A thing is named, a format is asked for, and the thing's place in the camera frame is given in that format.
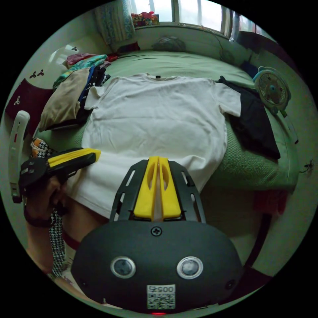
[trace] green bedsheet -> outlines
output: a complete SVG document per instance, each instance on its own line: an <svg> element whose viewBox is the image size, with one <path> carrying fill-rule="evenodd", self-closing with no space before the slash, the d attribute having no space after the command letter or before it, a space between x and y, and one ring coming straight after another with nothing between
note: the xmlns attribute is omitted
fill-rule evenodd
<svg viewBox="0 0 318 318"><path fill-rule="evenodd" d="M151 75L188 76L226 80L241 86L253 88L251 77L241 69L205 56L179 52L139 51L125 55L106 69L111 79L139 73ZM246 190L285 189L293 192L299 172L295 145L288 133L288 127L279 114L274 117L268 110L275 141L281 158L278 162L242 148L229 121L228 147L224 159L207 185ZM62 131L46 131L35 135L57 151L81 146L85 126Z"/></svg>

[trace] hand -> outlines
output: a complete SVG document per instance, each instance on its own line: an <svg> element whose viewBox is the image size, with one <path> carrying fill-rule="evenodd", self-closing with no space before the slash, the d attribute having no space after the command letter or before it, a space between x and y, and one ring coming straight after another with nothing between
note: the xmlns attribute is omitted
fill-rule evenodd
<svg viewBox="0 0 318 318"><path fill-rule="evenodd" d="M44 187L32 191L26 199L26 209L30 217L48 220L53 206L65 200L66 183L61 185L56 177L48 180Z"/></svg>

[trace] white t-shirt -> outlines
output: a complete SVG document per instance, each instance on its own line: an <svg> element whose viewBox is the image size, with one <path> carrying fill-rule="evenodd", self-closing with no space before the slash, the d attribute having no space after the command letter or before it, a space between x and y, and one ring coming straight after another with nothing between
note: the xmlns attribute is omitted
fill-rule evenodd
<svg viewBox="0 0 318 318"><path fill-rule="evenodd" d="M240 94L211 79L149 74L115 77L92 87L85 103L93 109L82 147L101 150L69 195L109 218L115 194L129 168L151 156L186 167L201 191L227 147L223 113L239 117Z"/></svg>

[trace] t-shirt sleeve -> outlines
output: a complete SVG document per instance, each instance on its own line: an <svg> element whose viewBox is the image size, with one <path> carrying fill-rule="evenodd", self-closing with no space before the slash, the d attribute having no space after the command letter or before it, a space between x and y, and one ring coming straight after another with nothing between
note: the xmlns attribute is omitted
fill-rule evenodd
<svg viewBox="0 0 318 318"><path fill-rule="evenodd" d="M92 86L89 89L84 108L87 110L96 109L101 97L107 95L112 87L118 82L118 79L119 77L113 78L111 81L108 81L108 85L105 86Z"/></svg>
<svg viewBox="0 0 318 318"><path fill-rule="evenodd" d="M87 98L86 98L86 101L85 101L85 106L84 108L89 110L89 109L95 109L98 102L99 102L99 99L102 97L102 95L104 94L105 92L105 87L101 86L92 86L90 89L89 89L89 92L87 94Z"/></svg>
<svg viewBox="0 0 318 318"><path fill-rule="evenodd" d="M213 82L213 93L221 113L241 115L241 94L223 83Z"/></svg>

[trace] qr code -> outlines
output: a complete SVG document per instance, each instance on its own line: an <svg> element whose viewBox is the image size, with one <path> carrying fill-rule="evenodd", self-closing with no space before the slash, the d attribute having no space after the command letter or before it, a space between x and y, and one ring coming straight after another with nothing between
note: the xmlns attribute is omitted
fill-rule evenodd
<svg viewBox="0 0 318 318"><path fill-rule="evenodd" d="M148 285L148 309L174 309L176 307L175 285Z"/></svg>

